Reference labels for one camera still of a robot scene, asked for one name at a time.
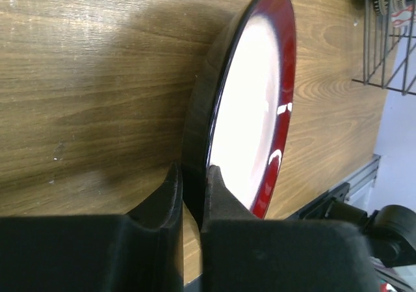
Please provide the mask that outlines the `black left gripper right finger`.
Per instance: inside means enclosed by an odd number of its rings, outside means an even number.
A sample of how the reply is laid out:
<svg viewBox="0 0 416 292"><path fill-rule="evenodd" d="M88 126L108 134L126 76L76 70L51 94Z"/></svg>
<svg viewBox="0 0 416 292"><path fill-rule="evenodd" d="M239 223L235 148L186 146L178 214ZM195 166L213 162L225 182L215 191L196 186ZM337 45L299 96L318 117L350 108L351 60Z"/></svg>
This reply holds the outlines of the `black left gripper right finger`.
<svg viewBox="0 0 416 292"><path fill-rule="evenodd" d="M210 166L207 173L202 233L236 233L250 223L255 215L226 187L219 166Z"/></svg>

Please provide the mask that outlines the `red rimmed plate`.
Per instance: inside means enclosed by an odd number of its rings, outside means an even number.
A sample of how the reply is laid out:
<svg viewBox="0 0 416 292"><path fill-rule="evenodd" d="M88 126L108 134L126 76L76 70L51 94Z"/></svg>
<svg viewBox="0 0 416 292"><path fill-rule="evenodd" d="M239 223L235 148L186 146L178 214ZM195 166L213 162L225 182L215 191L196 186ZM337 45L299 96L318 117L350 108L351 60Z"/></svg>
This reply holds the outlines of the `red rimmed plate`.
<svg viewBox="0 0 416 292"><path fill-rule="evenodd" d="M183 200L201 224L209 172L263 218L280 172L293 108L296 22L291 0L251 0L215 38L185 118Z"/></svg>

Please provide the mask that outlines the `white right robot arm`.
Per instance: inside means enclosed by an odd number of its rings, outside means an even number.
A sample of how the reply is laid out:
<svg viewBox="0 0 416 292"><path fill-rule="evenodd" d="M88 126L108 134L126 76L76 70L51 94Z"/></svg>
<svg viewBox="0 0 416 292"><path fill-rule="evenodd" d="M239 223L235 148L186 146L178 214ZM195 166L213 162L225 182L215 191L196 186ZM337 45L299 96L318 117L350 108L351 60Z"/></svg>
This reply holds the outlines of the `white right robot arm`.
<svg viewBox="0 0 416 292"><path fill-rule="evenodd" d="M387 268L415 265L415 212L388 205L371 214L346 203L350 184L322 193L290 219L339 220L355 225L367 238L371 256Z"/></svg>

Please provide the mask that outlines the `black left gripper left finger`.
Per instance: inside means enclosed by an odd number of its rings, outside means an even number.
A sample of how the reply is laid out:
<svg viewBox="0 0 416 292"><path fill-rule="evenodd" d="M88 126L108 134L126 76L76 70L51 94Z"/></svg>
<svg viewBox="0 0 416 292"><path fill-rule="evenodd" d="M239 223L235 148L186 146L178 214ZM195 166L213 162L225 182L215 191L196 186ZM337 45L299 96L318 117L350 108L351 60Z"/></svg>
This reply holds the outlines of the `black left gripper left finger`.
<svg viewBox="0 0 416 292"><path fill-rule="evenodd" d="M141 228L178 236L182 229L183 179L181 168L172 163L162 184L127 215Z"/></svg>

